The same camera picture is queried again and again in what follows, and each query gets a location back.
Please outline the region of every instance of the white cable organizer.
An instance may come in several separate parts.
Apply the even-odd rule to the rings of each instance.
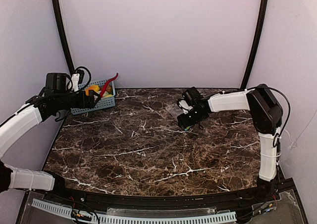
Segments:
[[[54,187],[55,179],[52,175],[44,171],[31,171],[23,168],[16,168],[4,164],[13,170],[11,173],[11,183],[9,188],[29,188],[51,191]]]
[[[45,212],[55,214],[57,216],[74,220],[70,214],[72,208],[70,206],[61,206],[45,200],[33,199],[32,207],[43,210]],[[88,215],[87,212],[81,211],[80,214]],[[208,216],[189,217],[189,218],[129,218],[109,216],[97,213],[101,224],[225,224],[237,221],[236,213],[223,213]],[[83,223],[97,224],[97,218],[93,214],[92,220],[82,221]]]

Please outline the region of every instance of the wire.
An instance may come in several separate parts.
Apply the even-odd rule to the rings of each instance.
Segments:
[[[89,79],[88,79],[88,82],[85,84],[85,86],[82,87],[81,89],[79,89],[77,92],[83,91],[83,90],[90,84],[90,82],[91,82],[91,73],[90,73],[89,69],[87,69],[87,68],[84,67],[84,66],[80,66],[80,67],[77,67],[77,68],[75,69],[74,73],[76,73],[76,71],[79,70],[79,69],[84,69],[85,71],[87,71],[87,73],[88,73],[88,75],[89,75]]]
[[[189,112],[189,110],[188,110],[188,109],[184,108],[184,107],[183,107],[183,106],[181,106],[181,105],[179,105],[179,108]]]
[[[252,216],[252,217],[248,217],[248,218],[245,218],[245,217],[248,216],[248,215],[250,215],[250,214],[252,214],[253,212],[259,210],[259,209],[260,209],[263,205],[265,205],[267,202],[268,202],[268,200],[264,201],[263,203],[261,203],[261,204],[259,205],[259,207],[257,207],[256,209],[250,211],[249,213],[247,213],[247,214],[245,214],[245,215],[243,215],[243,216],[241,216],[241,217],[238,217],[237,220],[252,218],[253,216]]]
[[[43,87],[39,93],[39,96],[41,97],[43,94],[44,94],[44,91],[45,91],[45,87]]]
[[[248,217],[248,218],[237,218],[237,220],[250,220],[251,218],[254,218],[254,217],[256,217],[256,216],[258,216],[260,214],[261,214],[261,212],[259,211],[258,213],[252,215],[251,217]]]
[[[115,75],[115,77],[113,77],[113,78],[111,78],[111,79],[109,79],[109,80],[107,80],[107,82],[105,83],[105,85],[103,86],[103,89],[101,90],[101,92],[100,92],[100,96],[101,97],[103,97],[103,95],[104,95],[104,93],[106,92],[106,89],[107,89],[107,87],[108,87],[108,84],[110,83],[110,82],[112,82],[113,80],[115,80],[117,77],[118,77],[118,73]]]
[[[277,200],[276,200],[276,196],[275,196],[275,195],[273,195],[273,198],[274,198],[274,200],[275,200],[275,208],[277,208]]]
[[[69,79],[69,82],[68,82],[67,85],[66,85],[67,91],[72,91],[73,86],[74,86],[74,85],[73,85],[73,81],[71,80],[71,77],[70,77],[68,74],[66,74],[66,78]]]
[[[28,105],[24,106],[23,108],[21,108],[20,110],[18,110],[16,113],[12,114],[9,118],[7,118],[3,123],[0,124],[0,127],[4,126],[9,120],[14,118],[17,114],[19,114],[20,112],[22,112],[23,110],[25,110],[26,108],[28,108],[29,106],[32,106],[32,105],[33,104],[28,104]]]
[[[73,197],[69,197],[69,199],[71,199],[72,201],[73,201],[73,206],[72,206],[72,209],[71,209],[71,217],[72,218],[75,218],[75,220],[76,220],[76,222],[74,221],[74,220],[71,220],[73,223],[75,223],[75,224],[78,224],[78,220],[77,220],[77,217],[76,217],[76,215],[74,215],[73,213],[75,212],[75,210],[74,210],[74,208],[75,208],[75,200],[74,200],[74,198]]]
[[[57,197],[57,198],[60,198],[60,199],[62,199],[62,200],[68,201],[68,202],[73,202],[74,204],[77,203],[77,204],[83,205],[84,207],[88,208],[88,209],[96,216],[96,219],[97,219],[97,221],[98,221],[98,224],[100,224],[100,218],[98,217],[98,215],[97,215],[97,213],[95,212],[95,210],[93,210],[91,207],[87,206],[86,204],[83,204],[83,203],[81,203],[81,202],[75,201],[74,198],[72,198],[72,197],[71,197],[72,199],[71,199],[71,198],[70,198],[70,199],[67,199],[67,198],[60,197],[60,196],[58,196],[58,195],[56,195],[56,194],[54,194],[54,193],[47,193],[47,194],[53,195],[53,196],[55,196],[55,197]]]

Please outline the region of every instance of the brown marble table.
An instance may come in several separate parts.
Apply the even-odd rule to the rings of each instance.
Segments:
[[[246,111],[219,112],[183,131],[166,109],[184,89],[117,90],[116,106],[70,115],[45,170],[69,188],[181,196],[256,186],[260,144]],[[203,95],[219,92],[200,89]]]

